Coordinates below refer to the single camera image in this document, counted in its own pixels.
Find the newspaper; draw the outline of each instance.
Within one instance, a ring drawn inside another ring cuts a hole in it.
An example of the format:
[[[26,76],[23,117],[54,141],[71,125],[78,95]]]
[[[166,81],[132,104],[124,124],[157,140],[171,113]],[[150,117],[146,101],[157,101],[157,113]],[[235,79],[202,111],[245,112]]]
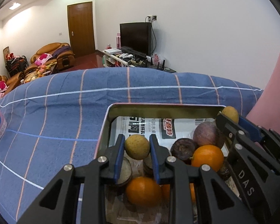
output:
[[[141,134],[149,139],[151,134],[155,134],[158,143],[169,150],[173,143],[179,138],[192,138],[194,130],[202,122],[212,122],[214,119],[148,119],[137,117],[117,117],[111,128],[115,129],[115,134],[111,134],[109,146],[115,144],[119,134],[125,138],[130,135]]]

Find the electrical cable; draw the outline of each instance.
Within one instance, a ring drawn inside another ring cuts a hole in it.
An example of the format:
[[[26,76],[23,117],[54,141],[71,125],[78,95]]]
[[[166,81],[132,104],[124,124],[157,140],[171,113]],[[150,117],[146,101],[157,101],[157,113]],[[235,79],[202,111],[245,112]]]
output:
[[[154,35],[154,37],[155,37],[155,48],[153,49],[153,51],[152,51],[152,55],[153,55],[153,53],[155,52],[155,49],[157,48],[157,38],[156,38],[156,36],[155,36],[155,32],[154,32],[154,30],[153,30],[153,35]]]
[[[154,37],[155,37],[155,48],[153,49],[153,51],[152,51],[152,55],[153,55],[153,53],[155,52],[155,49],[157,48],[157,38],[156,38],[156,36],[155,36],[155,32],[154,32],[154,30],[153,30],[153,35],[154,35]]]

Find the dried fruit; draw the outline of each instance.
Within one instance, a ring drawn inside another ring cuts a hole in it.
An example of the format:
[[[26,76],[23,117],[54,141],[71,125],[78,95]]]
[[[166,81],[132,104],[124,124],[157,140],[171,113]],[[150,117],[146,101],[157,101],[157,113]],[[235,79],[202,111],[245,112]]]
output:
[[[175,141],[170,151],[172,156],[184,161],[186,164],[191,164],[190,158],[197,148],[198,145],[193,140],[189,138],[180,138]]]
[[[123,186],[132,178],[132,166],[127,158],[123,158],[120,176],[117,181],[117,186]]]
[[[225,137],[213,123],[203,122],[195,129],[193,140],[199,146],[215,145],[221,149],[224,146]]]
[[[221,179],[226,181],[230,178],[231,174],[226,166],[226,160],[224,160],[223,167],[217,172],[217,174],[220,176]]]

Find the blanket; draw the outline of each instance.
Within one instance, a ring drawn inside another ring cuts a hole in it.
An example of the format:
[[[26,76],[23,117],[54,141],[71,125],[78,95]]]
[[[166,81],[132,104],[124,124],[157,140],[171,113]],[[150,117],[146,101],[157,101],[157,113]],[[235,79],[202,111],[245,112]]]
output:
[[[113,103],[231,105],[246,116],[261,94],[224,78],[128,67],[64,72],[21,85],[0,100],[8,123],[0,140],[0,213],[16,223],[65,164],[93,160]]]

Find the black tv screen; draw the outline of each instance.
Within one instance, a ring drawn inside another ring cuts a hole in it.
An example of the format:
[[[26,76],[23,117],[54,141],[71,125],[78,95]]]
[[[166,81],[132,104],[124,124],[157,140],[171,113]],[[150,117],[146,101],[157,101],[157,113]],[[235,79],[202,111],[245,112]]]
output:
[[[151,55],[151,23],[120,24],[120,38],[123,52]]]

